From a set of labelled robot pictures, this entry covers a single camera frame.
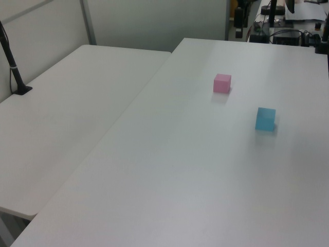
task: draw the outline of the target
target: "white panel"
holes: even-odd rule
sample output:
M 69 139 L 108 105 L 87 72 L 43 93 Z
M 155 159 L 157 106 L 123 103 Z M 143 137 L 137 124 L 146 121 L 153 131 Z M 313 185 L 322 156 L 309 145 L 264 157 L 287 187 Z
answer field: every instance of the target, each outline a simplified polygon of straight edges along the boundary
M 225 38 L 225 0 L 87 2 L 98 45 L 172 52 L 183 38 Z
M 4 28 L 25 83 L 79 46 L 88 44 L 79 0 L 54 0 L 5 24 Z M 0 102 L 10 95 L 8 83 L 9 65 L 1 48 Z
M 0 0 L 0 17 L 1 20 L 19 14 L 24 10 L 32 8 L 45 0 Z

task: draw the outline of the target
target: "blue cube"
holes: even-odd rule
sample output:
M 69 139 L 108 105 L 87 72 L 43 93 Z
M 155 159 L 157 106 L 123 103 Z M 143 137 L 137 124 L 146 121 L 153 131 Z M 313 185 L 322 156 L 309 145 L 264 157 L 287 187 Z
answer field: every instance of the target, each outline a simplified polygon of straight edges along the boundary
M 256 130 L 273 131 L 274 120 L 276 118 L 275 109 L 258 108 L 256 119 Z

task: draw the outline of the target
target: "paper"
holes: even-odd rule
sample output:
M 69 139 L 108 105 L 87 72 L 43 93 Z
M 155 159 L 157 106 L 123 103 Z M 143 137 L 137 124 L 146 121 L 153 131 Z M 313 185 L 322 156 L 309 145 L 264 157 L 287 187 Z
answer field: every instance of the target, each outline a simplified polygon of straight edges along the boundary
M 322 5 L 311 3 L 295 4 L 295 13 L 292 14 L 286 6 L 286 20 L 320 20 L 325 21 L 326 14 Z

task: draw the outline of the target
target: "floor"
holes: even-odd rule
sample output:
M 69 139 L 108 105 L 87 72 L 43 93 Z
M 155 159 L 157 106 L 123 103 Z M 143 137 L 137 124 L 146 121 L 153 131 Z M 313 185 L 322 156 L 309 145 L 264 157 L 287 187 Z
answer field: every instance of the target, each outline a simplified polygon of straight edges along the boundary
M 229 23 L 229 33 L 228 33 L 228 40 L 229 41 L 238 41 L 238 42 L 246 42 L 246 36 L 247 32 L 252 25 L 253 21 L 256 18 L 257 11 L 259 9 L 259 6 L 261 4 L 261 0 L 258 0 L 256 2 L 253 2 L 250 8 L 250 14 L 248 19 L 248 27 L 243 29 L 243 36 L 241 39 L 235 38 L 235 27 L 233 26 L 233 21 L 230 21 Z

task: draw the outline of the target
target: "white table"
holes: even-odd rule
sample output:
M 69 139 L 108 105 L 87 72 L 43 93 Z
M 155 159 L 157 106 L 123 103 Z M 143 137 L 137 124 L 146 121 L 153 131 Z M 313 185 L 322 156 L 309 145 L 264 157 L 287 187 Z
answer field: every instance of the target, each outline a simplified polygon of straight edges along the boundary
M 0 104 L 0 211 L 32 219 L 169 52 L 82 46 Z
M 327 247 L 328 126 L 326 56 L 184 39 L 13 247 Z

